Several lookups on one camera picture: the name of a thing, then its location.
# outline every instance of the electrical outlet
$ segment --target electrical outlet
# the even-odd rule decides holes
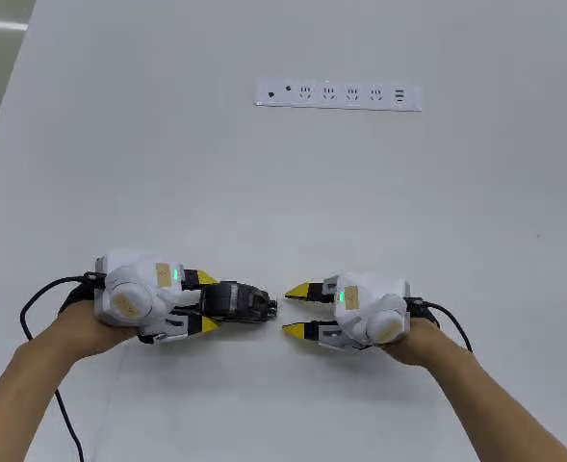
[[[300,84],[300,87],[298,89],[298,98],[300,99],[300,101],[310,103],[314,92],[315,89],[313,88],[313,86],[305,82],[303,84]]]
[[[368,87],[368,94],[367,97],[370,101],[381,101],[383,99],[385,93],[385,88],[383,86],[376,84],[376,85],[369,85]]]
[[[380,82],[257,79],[257,106],[284,106],[371,111],[421,111],[420,86]]]
[[[330,82],[324,82],[322,84],[322,100],[325,104],[329,104],[336,101],[338,97],[339,97],[339,91],[336,85]]]
[[[358,104],[360,100],[360,85],[347,84],[344,86],[345,99],[349,104]]]

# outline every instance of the black wire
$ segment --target black wire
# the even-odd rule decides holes
[[[39,292],[37,292],[35,295],[31,297],[31,299],[26,303],[26,305],[24,305],[24,308],[22,308],[22,311],[20,311],[20,325],[22,326],[24,335],[26,335],[26,338],[29,339],[29,341],[33,340],[33,335],[31,334],[31,330],[29,329],[29,326],[26,324],[26,313],[29,311],[31,306],[33,306],[33,303],[35,303],[40,296],[42,296],[50,289],[56,286],[59,286],[66,282],[85,282],[86,280],[88,280],[88,278],[86,278],[85,276],[63,277],[61,279],[57,279],[56,281],[52,281],[50,284],[43,287]],[[59,403],[61,414],[63,414],[64,424],[66,425],[67,430],[69,430],[69,434],[71,435],[71,439],[75,443],[75,447],[78,449],[78,458],[80,459],[80,462],[84,462],[84,451],[82,450],[82,443],[80,443],[80,439],[78,438],[78,435],[75,434],[75,430],[73,429],[73,425],[71,424],[71,420],[69,419],[67,410],[64,407],[64,402],[63,402],[63,398],[61,398],[61,393],[58,390],[55,391],[54,397],[56,398],[56,401]]]
[[[474,352],[472,350],[472,344],[469,341],[469,338],[467,338],[467,334],[463,330],[463,327],[460,325],[460,323],[456,320],[456,318],[454,317],[454,315],[450,311],[448,311],[443,306],[438,305],[437,303],[431,303],[430,301],[425,301],[424,305],[429,307],[429,308],[434,308],[437,311],[441,311],[444,315],[446,315],[448,318],[450,318],[450,321],[452,321],[452,323],[456,326],[456,328],[458,329],[458,332],[460,333],[460,336],[465,341],[465,347],[467,347],[467,349],[470,350],[472,353]]]

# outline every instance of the white table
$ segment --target white table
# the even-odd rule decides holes
[[[256,108],[258,75],[418,78],[425,110]],[[278,296],[405,276],[567,445],[567,2],[38,0],[0,110],[0,372],[28,297],[115,246]],[[280,332],[327,314],[77,365],[88,459],[474,457],[427,373]],[[53,405],[29,460],[74,457]]]

